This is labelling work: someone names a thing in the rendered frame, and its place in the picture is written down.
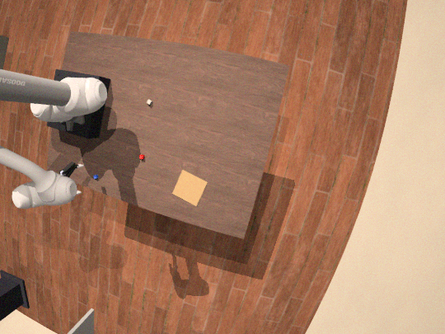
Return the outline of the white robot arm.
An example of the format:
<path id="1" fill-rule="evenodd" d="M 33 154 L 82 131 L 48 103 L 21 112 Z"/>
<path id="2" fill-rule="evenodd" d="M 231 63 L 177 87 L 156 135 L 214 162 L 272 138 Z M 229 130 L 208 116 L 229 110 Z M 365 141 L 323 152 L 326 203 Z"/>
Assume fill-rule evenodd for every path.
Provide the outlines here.
<path id="1" fill-rule="evenodd" d="M 64 78 L 59 82 L 0 69 L 0 101 L 31 103 L 36 118 L 66 122 L 67 131 L 73 130 L 74 123 L 83 125 L 84 115 L 99 110 L 106 99 L 105 84 L 95 78 Z M 32 180 L 12 192 L 13 203 L 19 209 L 64 205 L 77 194 L 73 179 L 46 171 L 1 145 L 0 163 Z"/>

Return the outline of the tan square mat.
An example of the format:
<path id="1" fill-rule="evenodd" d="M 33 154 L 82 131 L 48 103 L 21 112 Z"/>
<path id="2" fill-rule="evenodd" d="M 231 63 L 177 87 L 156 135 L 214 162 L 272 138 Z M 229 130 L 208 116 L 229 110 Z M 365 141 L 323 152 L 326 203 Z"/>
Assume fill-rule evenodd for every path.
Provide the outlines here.
<path id="1" fill-rule="evenodd" d="M 206 185 L 206 181 L 182 170 L 172 194 L 197 206 Z"/>

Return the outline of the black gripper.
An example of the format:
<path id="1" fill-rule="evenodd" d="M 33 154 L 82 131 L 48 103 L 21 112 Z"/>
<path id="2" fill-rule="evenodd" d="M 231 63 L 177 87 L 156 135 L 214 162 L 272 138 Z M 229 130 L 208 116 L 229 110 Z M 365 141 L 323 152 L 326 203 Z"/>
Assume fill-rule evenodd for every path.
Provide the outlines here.
<path id="1" fill-rule="evenodd" d="M 73 171 L 75 170 L 75 168 L 77 169 L 80 167 L 84 167 L 84 165 L 82 165 L 82 164 L 78 164 L 78 165 L 77 164 L 75 165 L 75 164 L 76 164 L 75 162 L 70 162 L 63 170 L 59 171 L 59 173 L 61 173 L 61 175 L 70 177 L 71 174 L 73 173 Z M 77 195 L 79 195 L 79 194 L 81 194 L 81 191 L 77 191 Z"/>

